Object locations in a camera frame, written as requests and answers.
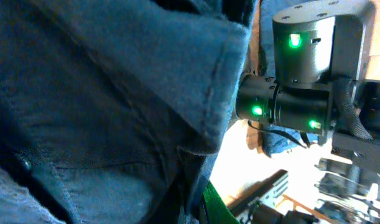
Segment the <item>navy blue shorts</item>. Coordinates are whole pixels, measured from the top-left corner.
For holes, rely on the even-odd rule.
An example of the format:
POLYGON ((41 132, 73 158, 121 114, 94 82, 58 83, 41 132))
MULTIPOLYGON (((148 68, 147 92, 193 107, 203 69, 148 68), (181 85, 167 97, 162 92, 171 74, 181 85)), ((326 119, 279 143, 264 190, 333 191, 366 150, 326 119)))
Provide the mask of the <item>navy blue shorts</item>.
POLYGON ((0 223, 234 223, 210 182, 257 1, 0 1, 0 223))

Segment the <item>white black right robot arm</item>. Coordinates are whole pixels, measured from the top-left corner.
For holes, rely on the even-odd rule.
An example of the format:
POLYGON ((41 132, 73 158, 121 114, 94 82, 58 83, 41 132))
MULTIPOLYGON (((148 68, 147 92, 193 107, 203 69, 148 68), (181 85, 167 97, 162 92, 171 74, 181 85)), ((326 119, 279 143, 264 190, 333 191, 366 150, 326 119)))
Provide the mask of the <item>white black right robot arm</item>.
POLYGON ((375 13, 372 1, 311 1, 275 14, 275 75, 243 80, 237 116, 331 138, 335 154, 380 175, 380 81, 366 78, 375 13))

